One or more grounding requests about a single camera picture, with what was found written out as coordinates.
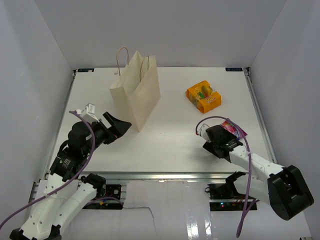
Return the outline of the purple Fox's candy bag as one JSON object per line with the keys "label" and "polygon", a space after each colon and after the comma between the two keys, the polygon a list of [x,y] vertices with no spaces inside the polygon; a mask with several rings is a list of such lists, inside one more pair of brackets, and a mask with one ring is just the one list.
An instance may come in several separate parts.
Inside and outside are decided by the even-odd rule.
{"label": "purple Fox's candy bag", "polygon": [[225,120],[223,123],[220,124],[220,126],[227,130],[229,133],[233,134],[237,140],[242,139],[243,136],[247,136],[247,133],[242,128],[237,128],[229,120]]}

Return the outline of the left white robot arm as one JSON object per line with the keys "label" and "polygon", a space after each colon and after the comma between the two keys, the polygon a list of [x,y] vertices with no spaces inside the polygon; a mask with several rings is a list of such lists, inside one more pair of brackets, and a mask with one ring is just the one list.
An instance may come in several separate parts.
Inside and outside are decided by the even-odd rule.
{"label": "left white robot arm", "polygon": [[87,204],[106,197],[106,179],[94,173],[81,176],[100,145],[109,145],[132,126],[108,112],[103,117],[109,127],[85,110],[74,110],[79,118],[73,124],[49,169],[43,196],[29,203],[34,206],[26,222],[12,230],[11,240],[60,240],[74,217]]}

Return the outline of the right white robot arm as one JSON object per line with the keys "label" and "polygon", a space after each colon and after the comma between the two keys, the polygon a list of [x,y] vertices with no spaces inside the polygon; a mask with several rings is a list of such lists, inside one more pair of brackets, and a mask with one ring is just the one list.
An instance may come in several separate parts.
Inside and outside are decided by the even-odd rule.
{"label": "right white robot arm", "polygon": [[286,221],[314,204],[314,198],[297,167],[284,167],[249,152],[235,135],[221,125],[203,124],[200,136],[206,140],[205,150],[245,169],[245,172],[236,171],[228,176],[224,184],[211,188],[213,198],[236,200],[248,194],[270,205]]}

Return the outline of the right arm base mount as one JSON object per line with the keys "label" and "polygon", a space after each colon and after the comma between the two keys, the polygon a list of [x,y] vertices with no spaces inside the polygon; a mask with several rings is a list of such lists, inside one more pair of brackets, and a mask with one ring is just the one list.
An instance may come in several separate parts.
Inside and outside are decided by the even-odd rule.
{"label": "right arm base mount", "polygon": [[211,212],[241,212],[245,204],[245,195],[232,193],[222,183],[210,183],[204,189],[209,195]]}

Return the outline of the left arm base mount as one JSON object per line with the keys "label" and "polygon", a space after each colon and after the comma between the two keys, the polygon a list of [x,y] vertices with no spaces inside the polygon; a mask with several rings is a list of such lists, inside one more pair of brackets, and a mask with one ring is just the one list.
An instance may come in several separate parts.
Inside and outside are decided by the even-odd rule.
{"label": "left arm base mount", "polygon": [[121,210],[126,197],[126,187],[121,184],[108,184],[103,200],[88,203],[84,210]]}

